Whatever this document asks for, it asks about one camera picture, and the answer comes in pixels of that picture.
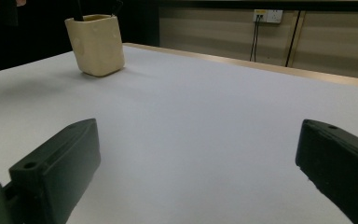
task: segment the black horizontal bar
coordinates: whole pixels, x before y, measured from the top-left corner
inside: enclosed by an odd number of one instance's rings
[[[352,11],[358,12],[358,1],[206,1],[206,0],[159,0],[160,7],[203,7],[203,8],[244,8],[281,9],[306,11]]]

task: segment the white tabletop surface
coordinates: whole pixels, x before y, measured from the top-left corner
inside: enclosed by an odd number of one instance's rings
[[[69,224],[350,223],[295,165],[303,119],[358,136],[358,87],[125,47],[0,72],[0,182],[66,125],[96,118],[103,161]]]

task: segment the dark background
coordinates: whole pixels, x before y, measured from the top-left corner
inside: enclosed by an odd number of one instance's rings
[[[123,42],[158,46],[158,7],[124,0],[118,14]],[[114,0],[81,0],[84,15],[110,14]],[[0,70],[72,50],[64,20],[70,0],[28,0],[18,7],[19,26],[0,22]]]

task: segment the wall socket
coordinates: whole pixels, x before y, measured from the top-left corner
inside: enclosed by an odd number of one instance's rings
[[[257,20],[258,15],[262,16],[260,19],[261,22],[281,23],[282,14],[282,10],[255,9],[253,21]]]

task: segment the beige cup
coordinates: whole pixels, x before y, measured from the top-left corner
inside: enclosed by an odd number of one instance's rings
[[[104,77],[121,69],[124,54],[117,17],[90,15],[83,19],[65,20],[79,69],[95,77]]]

